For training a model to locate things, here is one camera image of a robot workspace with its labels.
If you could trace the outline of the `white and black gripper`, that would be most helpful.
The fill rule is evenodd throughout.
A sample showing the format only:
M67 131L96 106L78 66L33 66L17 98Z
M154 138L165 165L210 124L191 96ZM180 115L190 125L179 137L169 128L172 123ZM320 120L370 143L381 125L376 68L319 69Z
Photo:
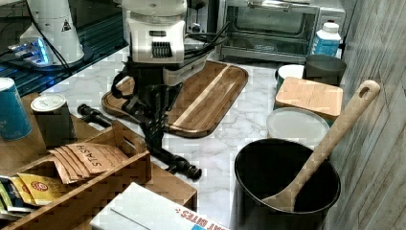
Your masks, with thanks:
M165 113L171 110L182 87L182 81L200 72L208 55L187 57L181 63L142 63L128 57L124 69L115 77L111 93L125 99L122 110L140 124L150 153L162 157L162 139ZM117 84L124 77L135 81L133 90L125 94Z

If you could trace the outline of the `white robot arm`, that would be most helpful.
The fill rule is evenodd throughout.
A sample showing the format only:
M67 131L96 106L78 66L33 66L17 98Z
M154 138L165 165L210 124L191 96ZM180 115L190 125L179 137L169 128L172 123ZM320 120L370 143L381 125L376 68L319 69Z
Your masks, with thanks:
M129 44L120 75L134 79L123 111L141 127L150 153L159 156L167 112L182 82L203 70L212 48L185 48L187 0L113 1L123 9L124 39Z

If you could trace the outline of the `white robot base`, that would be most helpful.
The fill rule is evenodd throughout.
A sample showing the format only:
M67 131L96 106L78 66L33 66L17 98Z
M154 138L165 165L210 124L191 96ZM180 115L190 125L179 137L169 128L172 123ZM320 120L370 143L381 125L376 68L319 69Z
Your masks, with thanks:
M42 70L70 70L93 57L79 41L68 0L23 1L31 26L8 47L18 59Z

